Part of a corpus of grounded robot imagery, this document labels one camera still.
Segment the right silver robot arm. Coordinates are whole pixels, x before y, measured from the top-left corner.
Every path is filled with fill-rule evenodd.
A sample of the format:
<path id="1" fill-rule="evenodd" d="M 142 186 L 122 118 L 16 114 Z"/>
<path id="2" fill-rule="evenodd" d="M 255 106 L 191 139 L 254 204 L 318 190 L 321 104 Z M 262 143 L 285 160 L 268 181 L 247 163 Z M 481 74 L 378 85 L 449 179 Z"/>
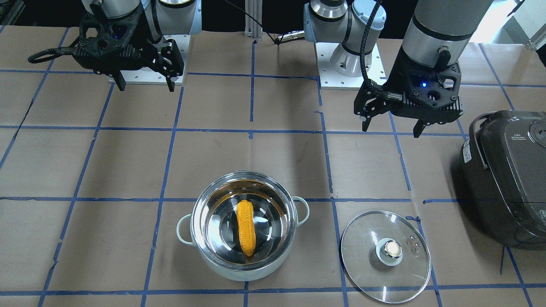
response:
<path id="1" fill-rule="evenodd" d="M 84 0 L 73 58 L 82 68 L 113 79 L 119 90 L 123 71 L 147 67 L 162 76 L 169 91 L 183 76 L 185 62 L 172 38 L 202 29 L 199 0 Z"/>

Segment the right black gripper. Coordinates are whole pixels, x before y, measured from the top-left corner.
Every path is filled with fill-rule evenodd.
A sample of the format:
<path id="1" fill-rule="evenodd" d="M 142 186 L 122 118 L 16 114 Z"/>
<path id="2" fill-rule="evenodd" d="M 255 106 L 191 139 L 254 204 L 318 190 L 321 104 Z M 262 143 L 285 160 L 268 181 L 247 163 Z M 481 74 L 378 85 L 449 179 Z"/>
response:
<path id="1" fill-rule="evenodd" d="M 112 77 L 122 92 L 126 86 L 123 70 L 148 67 L 166 78 L 173 93 L 176 77 L 183 75 L 185 67 L 173 39 L 153 43 L 144 9 L 134 9 L 118 19 L 102 19 L 86 12 L 73 58 L 85 69 Z"/>

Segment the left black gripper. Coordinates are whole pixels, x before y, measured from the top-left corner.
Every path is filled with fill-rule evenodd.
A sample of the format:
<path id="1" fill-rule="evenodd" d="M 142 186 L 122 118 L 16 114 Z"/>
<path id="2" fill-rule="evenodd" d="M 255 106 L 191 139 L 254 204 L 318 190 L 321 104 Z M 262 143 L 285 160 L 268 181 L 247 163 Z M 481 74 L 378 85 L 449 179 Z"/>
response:
<path id="1" fill-rule="evenodd" d="M 398 54 L 383 85 L 366 78 L 354 100 L 354 114 L 367 132 L 372 119 L 390 112 L 416 119 L 413 137 L 419 138 L 429 125 L 456 121 L 465 111 L 459 99 L 461 70 L 449 64 L 450 54 L 436 54 L 431 67 L 418 64 L 407 54 Z"/>

